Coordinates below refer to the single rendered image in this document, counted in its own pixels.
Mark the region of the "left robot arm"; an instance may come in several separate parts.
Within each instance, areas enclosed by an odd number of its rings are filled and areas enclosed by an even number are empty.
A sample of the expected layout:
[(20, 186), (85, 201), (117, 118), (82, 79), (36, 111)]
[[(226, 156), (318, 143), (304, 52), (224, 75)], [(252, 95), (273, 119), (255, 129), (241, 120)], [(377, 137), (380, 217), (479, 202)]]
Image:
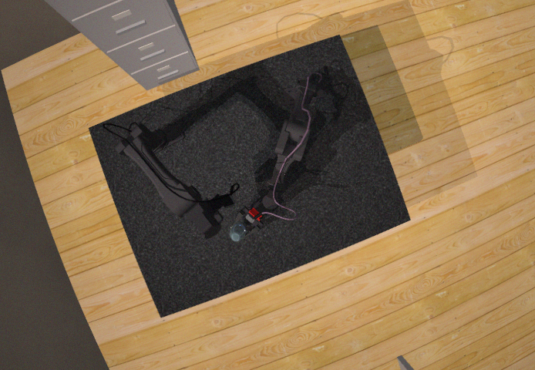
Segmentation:
[[(284, 120), (284, 124), (282, 126), (280, 136), (278, 138), (278, 143), (274, 151), (274, 153), (278, 155), (278, 159), (276, 161), (276, 164), (271, 168), (270, 173), (267, 175), (266, 180), (264, 182), (264, 186), (263, 186), (263, 189), (268, 190), (268, 192), (266, 192), (262, 196), (262, 198), (259, 200), (263, 204), (262, 207), (263, 208), (265, 207), (269, 210), (274, 209), (278, 205), (278, 193), (282, 195), (283, 192), (286, 190), (288, 182), (285, 181), (285, 179), (287, 176), (286, 173), (288, 171), (289, 166), (295, 160), (300, 162), (303, 156), (303, 153), (305, 151), (305, 147), (308, 141), (311, 127), (309, 127), (309, 132), (306, 135), (303, 143), (295, 150), (295, 152), (290, 157), (287, 158), (287, 156), (296, 147), (296, 146), (286, 143), (287, 139), (298, 142), (297, 143), (298, 145), (301, 142), (308, 128), (307, 127), (308, 125), (307, 111), (304, 111), (303, 109), (301, 109), (301, 105), (303, 105), (305, 109), (308, 109), (308, 105), (309, 103), (311, 103), (313, 99), (325, 98), (327, 96), (327, 93), (325, 90), (325, 84), (323, 82), (315, 82), (315, 83), (309, 82), (308, 90), (305, 95), (306, 86), (307, 86), (307, 81), (304, 81), (301, 79), (301, 80), (298, 80), (298, 84), (296, 88), (292, 87), (288, 89), (281, 89), (279, 92), (280, 97), (281, 97), (281, 103), (283, 106), (294, 104), (296, 100), (297, 100), (297, 103), (296, 105), (294, 105), (293, 113), (289, 116), (289, 119)], [(295, 93), (297, 94), (296, 96), (295, 96)], [(304, 96), (305, 96), (305, 100), (304, 100)], [(294, 101), (291, 101), (291, 100), (294, 100)], [(278, 177), (278, 174), (286, 158), (287, 160), (278, 178), (278, 182), (274, 191), (274, 185), (275, 185), (276, 179)]]

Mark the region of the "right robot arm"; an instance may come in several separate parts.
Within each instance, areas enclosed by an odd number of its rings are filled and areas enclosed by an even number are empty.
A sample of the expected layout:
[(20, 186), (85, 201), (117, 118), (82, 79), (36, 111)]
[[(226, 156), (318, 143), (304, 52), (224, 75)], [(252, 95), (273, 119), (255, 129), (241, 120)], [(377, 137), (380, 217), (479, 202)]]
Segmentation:
[[(174, 215), (181, 218), (186, 216), (191, 223), (195, 223), (203, 236), (209, 239), (220, 231), (221, 225), (207, 210), (205, 203), (194, 203), (183, 199), (202, 201), (201, 195), (195, 187), (188, 187), (174, 177), (155, 155), (155, 153), (183, 139), (184, 135), (177, 124), (164, 131), (162, 129), (150, 131), (141, 123), (126, 138), (130, 144), (126, 140), (122, 140), (114, 148), (118, 154), (129, 155), (128, 157), (140, 166), (153, 182), (162, 201)], [(183, 198), (178, 197), (170, 190)]]

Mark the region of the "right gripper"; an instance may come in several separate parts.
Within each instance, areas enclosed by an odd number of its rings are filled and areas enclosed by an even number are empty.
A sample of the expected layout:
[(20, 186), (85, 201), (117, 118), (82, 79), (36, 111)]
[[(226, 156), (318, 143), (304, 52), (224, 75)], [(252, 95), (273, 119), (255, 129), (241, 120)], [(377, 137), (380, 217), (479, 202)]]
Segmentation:
[[(212, 200), (220, 198), (220, 197), (224, 197), (226, 195), (228, 195), (228, 193), (224, 194), (224, 195), (221, 195), (221, 196), (219, 194), (217, 194)], [(232, 201), (230, 196), (227, 196), (227, 197), (225, 197), (223, 199), (219, 199), (219, 200), (215, 200), (215, 201), (211, 201), (211, 202), (205, 202), (205, 204), (207, 204), (207, 210), (209, 210), (214, 215), (214, 217), (218, 221), (218, 223), (221, 224), (221, 222), (223, 221), (223, 216), (220, 214), (220, 212), (218, 210), (222, 206), (226, 207), (226, 206), (234, 204), (234, 202)]]

